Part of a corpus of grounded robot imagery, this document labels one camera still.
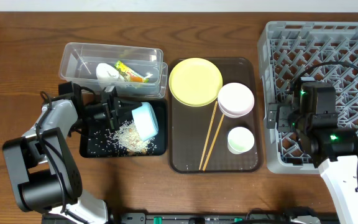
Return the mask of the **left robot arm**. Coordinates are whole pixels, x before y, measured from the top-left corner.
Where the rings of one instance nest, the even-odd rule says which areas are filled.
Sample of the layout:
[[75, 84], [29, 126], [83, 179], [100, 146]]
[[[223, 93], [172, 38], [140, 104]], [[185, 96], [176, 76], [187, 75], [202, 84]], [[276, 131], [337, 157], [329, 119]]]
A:
[[3, 144], [14, 198], [23, 212], [59, 215], [74, 223], [113, 222], [107, 203], [83, 189], [66, 138], [97, 123], [115, 131], [142, 104], [119, 98], [113, 86], [85, 104], [84, 91], [93, 92], [73, 82], [60, 84], [56, 97], [41, 91], [42, 113], [35, 124]]

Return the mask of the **yellow green snack wrapper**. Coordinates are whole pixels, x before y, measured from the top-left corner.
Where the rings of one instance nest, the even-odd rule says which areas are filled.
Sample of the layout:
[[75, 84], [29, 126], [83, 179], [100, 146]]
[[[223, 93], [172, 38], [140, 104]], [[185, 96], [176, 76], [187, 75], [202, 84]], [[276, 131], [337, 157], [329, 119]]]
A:
[[120, 60], [118, 60], [114, 64], [114, 68], [119, 72], [120, 76], [122, 76], [126, 82], [138, 82], [138, 83], [149, 82], [148, 78], [145, 78], [142, 75], [138, 74], [137, 72], [135, 72], [133, 69], [128, 67]]

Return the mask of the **light blue bowl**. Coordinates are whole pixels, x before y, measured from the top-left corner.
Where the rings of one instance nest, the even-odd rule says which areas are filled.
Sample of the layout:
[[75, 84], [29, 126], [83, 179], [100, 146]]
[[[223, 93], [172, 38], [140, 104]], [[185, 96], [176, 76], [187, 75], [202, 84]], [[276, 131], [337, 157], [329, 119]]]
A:
[[142, 141], [147, 141], [158, 134], [157, 118], [149, 102], [142, 102], [140, 107], [132, 110], [132, 117]]

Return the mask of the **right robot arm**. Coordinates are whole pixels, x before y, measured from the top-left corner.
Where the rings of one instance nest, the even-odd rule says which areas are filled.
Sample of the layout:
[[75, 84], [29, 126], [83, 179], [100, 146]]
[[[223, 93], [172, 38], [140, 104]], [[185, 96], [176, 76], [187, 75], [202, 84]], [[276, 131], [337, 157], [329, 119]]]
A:
[[267, 128], [295, 133], [318, 169], [341, 223], [358, 223], [358, 137], [337, 125], [336, 90], [323, 82], [302, 82], [291, 103], [267, 107]]

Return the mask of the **small white cup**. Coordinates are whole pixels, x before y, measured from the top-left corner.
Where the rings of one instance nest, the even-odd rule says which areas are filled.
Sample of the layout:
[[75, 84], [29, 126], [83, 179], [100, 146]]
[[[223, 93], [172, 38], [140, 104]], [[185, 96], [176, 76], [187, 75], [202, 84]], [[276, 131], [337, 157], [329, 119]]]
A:
[[250, 151], [255, 144], [255, 137], [245, 127], [236, 127], [227, 135], [227, 147], [233, 154], [242, 154]]

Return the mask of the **rice food scraps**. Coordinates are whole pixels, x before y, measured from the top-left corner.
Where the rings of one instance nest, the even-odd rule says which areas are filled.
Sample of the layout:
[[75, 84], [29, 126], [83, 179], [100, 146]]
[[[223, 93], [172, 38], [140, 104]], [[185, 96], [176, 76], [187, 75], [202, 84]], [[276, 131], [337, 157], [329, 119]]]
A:
[[125, 121], [117, 131], [101, 129], [92, 133], [90, 153], [96, 154], [97, 151], [107, 157], [110, 156], [138, 156], [151, 154], [156, 150], [155, 138], [143, 141], [137, 132], [134, 121]]

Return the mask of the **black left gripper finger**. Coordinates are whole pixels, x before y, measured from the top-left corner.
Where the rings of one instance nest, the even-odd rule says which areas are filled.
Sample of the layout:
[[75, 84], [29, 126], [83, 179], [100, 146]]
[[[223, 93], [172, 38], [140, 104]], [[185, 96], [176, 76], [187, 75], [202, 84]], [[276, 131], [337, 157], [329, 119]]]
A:
[[138, 112], [138, 109], [120, 112], [118, 114], [119, 124], [123, 125], [125, 122], [129, 122], [129, 123], [134, 122], [134, 117], [135, 117], [137, 112]]
[[116, 104], [120, 110], [134, 110], [142, 106], [142, 103], [139, 101], [131, 101], [123, 98], [116, 98]]

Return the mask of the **white napkin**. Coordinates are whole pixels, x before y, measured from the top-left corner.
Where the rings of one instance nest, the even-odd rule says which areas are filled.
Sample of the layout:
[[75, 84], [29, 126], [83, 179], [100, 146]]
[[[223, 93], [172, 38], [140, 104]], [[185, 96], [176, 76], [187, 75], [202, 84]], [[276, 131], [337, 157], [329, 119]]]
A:
[[99, 63], [96, 67], [96, 77], [101, 83], [124, 82], [124, 77], [111, 65]]

